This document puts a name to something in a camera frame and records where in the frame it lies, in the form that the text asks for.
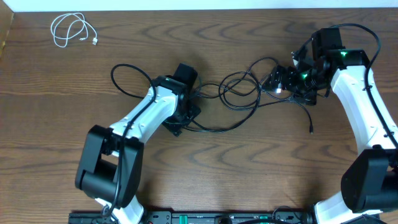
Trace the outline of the brown cardboard box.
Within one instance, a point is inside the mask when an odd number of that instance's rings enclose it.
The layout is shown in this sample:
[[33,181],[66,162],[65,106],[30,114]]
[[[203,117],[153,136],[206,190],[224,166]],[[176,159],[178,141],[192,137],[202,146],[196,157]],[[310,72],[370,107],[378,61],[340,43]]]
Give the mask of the brown cardboard box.
[[0,5],[0,54],[2,55],[6,40],[9,35],[11,24],[14,19],[14,12],[9,8],[9,6],[1,0]]

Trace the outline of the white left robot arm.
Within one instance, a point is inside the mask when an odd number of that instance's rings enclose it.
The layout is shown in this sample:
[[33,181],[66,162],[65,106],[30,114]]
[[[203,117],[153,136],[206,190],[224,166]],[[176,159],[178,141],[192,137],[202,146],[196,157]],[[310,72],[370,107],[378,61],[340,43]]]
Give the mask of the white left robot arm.
[[136,192],[141,180],[144,145],[161,125],[174,136],[199,115],[190,94],[197,79],[194,68],[179,64],[173,75],[149,81],[141,102],[108,128],[93,126],[75,177],[75,187],[103,208],[71,213],[69,223],[140,223],[145,209]]

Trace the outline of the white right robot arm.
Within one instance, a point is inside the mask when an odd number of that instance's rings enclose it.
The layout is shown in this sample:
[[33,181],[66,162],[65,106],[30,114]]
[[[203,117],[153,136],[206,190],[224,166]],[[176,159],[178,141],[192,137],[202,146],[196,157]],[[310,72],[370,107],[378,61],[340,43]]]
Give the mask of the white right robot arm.
[[334,25],[314,32],[292,54],[291,67],[276,66],[264,91],[289,91],[294,103],[315,105],[334,93],[354,133],[358,156],[341,178],[340,191],[317,202],[304,223],[376,222],[397,210],[397,125],[374,82],[374,58],[348,49]]

